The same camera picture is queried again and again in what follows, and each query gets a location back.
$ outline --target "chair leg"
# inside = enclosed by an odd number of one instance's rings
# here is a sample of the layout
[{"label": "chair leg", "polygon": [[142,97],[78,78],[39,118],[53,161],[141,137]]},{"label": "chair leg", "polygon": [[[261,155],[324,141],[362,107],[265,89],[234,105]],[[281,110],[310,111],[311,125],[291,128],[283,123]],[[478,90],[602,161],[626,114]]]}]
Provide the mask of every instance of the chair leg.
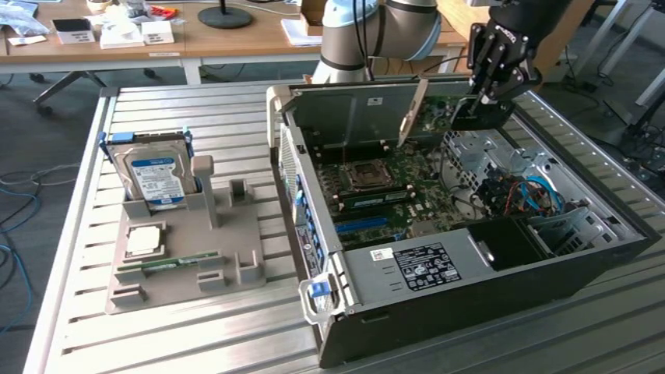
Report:
[{"label": "chair leg", "polygon": [[95,72],[86,72],[86,75],[87,77],[90,78],[90,80],[93,82],[95,82],[95,84],[101,87],[101,88],[105,88],[107,87],[107,85],[105,84],[105,82],[102,81],[101,77],[98,76],[98,74],[95,74]]},{"label": "chair leg", "polygon": [[70,74],[65,76],[33,102],[41,105],[50,97],[57,95],[57,93],[61,92],[63,88],[66,88],[70,84],[73,84],[77,81],[77,79],[79,79],[82,76],[83,72],[70,72]]}]

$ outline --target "blue pci slot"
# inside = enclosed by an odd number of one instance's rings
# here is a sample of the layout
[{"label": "blue pci slot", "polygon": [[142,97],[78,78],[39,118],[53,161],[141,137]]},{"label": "blue pci slot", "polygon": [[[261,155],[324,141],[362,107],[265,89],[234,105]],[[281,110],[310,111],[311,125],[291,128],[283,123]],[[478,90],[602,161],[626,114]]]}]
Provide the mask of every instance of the blue pci slot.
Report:
[{"label": "blue pci slot", "polygon": [[362,221],[347,222],[344,224],[335,225],[336,232],[350,232],[358,230],[366,230],[367,228],[378,228],[379,226],[384,226],[388,224],[388,218],[370,218]]}]

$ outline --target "chair wheel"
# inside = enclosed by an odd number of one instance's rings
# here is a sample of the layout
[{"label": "chair wheel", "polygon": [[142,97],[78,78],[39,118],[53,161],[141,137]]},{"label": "chair wheel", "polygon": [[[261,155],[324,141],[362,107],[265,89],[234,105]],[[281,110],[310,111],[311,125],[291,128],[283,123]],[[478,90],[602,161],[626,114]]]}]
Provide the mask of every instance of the chair wheel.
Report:
[{"label": "chair wheel", "polygon": [[43,83],[46,81],[45,76],[42,74],[33,74],[31,73],[31,81],[37,82],[37,83]]},{"label": "chair wheel", "polygon": [[155,79],[158,77],[158,73],[155,72],[155,70],[153,69],[145,69],[145,75],[150,78],[150,79]]},{"label": "chair wheel", "polygon": [[54,114],[54,108],[53,107],[43,107],[42,105],[38,105],[38,113],[43,117],[50,117]]}]

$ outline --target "lamp base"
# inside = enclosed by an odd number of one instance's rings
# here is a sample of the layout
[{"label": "lamp base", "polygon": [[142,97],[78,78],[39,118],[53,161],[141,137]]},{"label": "lamp base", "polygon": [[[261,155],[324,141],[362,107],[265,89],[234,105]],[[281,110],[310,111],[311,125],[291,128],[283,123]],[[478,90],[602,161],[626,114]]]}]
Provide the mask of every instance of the lamp base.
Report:
[{"label": "lamp base", "polygon": [[238,29],[253,23],[254,17],[245,10],[230,7],[227,7],[227,13],[223,14],[221,7],[215,6],[199,12],[199,20],[215,29]]}]

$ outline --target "blue hard drive label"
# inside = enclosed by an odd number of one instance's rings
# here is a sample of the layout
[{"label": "blue hard drive label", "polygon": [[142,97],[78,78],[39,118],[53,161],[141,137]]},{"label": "blue hard drive label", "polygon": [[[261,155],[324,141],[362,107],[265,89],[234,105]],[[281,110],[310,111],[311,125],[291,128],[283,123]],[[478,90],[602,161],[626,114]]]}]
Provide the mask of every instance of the blue hard drive label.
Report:
[{"label": "blue hard drive label", "polygon": [[175,175],[177,160],[171,157],[133,161],[139,189],[153,204],[170,205],[186,197],[181,178]]}]

